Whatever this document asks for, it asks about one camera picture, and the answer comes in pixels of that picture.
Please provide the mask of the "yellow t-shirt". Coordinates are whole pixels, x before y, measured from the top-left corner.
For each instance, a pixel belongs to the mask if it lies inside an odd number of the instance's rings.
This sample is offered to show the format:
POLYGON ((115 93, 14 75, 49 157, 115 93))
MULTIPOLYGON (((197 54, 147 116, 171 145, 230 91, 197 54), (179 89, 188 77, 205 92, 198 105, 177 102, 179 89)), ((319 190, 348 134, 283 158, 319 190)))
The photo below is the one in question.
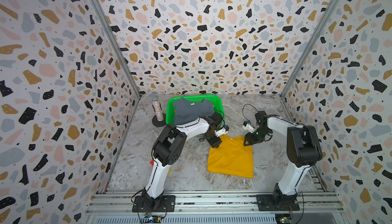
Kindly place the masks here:
POLYGON ((253 178, 253 150, 244 146, 245 137, 222 135, 218 148, 210 148, 207 171, 210 173, 253 178))

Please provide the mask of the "green plastic basket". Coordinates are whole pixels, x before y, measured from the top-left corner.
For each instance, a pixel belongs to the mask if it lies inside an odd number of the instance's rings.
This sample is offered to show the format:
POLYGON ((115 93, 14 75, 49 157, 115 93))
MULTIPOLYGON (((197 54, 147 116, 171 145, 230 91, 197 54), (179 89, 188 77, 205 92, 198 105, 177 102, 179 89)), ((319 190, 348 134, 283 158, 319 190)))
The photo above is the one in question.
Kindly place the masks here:
POLYGON ((174 107, 174 101, 180 100, 184 98, 185 100, 190 101, 191 103, 199 103, 202 100, 208 100, 213 103, 214 111, 219 112, 223 118, 224 116, 224 108, 222 105, 222 100, 220 97, 214 94, 202 94, 202 95, 188 95, 188 96, 176 96, 171 98, 166 105, 166 123, 172 124, 174 122, 174 115, 176 109, 174 107))

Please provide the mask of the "grey t-shirt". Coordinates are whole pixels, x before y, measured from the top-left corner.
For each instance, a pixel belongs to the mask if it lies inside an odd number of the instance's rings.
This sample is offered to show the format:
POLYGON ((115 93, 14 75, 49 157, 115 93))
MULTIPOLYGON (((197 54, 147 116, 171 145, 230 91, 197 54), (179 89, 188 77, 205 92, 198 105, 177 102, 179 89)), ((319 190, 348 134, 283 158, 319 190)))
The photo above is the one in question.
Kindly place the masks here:
POLYGON ((174 115, 174 125, 184 125, 195 121, 201 117, 211 116, 214 114, 213 103, 208 100, 202 100, 199 103, 191 103, 184 98, 174 101, 176 109, 174 115))

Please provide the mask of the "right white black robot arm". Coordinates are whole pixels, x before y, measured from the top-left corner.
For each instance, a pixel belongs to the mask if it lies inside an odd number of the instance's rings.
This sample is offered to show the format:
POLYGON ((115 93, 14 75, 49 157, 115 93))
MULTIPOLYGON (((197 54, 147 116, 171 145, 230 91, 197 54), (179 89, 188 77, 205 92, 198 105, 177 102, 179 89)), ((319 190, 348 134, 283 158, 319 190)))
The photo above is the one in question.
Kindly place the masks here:
POLYGON ((293 203, 298 196, 298 188, 308 171, 322 159, 322 149, 313 126, 295 124, 265 111, 255 114, 256 126, 249 120, 243 123, 244 146, 267 142, 271 139, 284 142, 289 160, 282 179, 276 184, 272 203, 277 205, 293 203))

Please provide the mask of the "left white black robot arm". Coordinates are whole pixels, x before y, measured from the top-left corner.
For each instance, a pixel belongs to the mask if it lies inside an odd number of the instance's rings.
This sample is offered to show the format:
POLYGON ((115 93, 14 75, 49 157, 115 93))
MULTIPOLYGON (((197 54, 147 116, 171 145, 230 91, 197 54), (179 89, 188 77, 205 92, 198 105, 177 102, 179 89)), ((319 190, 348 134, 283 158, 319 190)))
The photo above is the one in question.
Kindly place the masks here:
POLYGON ((164 192, 164 183, 170 167, 180 158, 188 139, 204 135, 210 147, 218 148, 222 142, 220 136, 226 129, 221 128, 223 115, 220 111, 211 116, 198 117, 183 125, 167 124, 158 136, 152 148, 153 170, 146 187, 141 192, 143 203, 156 210, 164 192))

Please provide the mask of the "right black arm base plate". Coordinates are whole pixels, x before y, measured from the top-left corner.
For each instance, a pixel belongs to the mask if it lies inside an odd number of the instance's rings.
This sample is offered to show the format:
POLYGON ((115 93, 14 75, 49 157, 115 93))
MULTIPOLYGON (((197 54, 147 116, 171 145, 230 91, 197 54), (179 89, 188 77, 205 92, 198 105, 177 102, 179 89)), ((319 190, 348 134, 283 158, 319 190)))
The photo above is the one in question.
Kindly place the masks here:
POLYGON ((256 201, 259 211, 299 211, 297 195, 258 194, 256 201))

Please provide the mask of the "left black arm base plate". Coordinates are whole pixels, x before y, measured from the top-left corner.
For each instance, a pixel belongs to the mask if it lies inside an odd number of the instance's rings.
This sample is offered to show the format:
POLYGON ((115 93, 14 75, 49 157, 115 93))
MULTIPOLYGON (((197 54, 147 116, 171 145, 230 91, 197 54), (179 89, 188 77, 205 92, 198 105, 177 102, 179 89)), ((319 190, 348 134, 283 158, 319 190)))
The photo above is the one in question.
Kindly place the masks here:
POLYGON ((132 208, 133 213, 142 212, 174 212, 176 204, 175 195, 161 195, 155 199, 149 195, 137 196, 132 208))

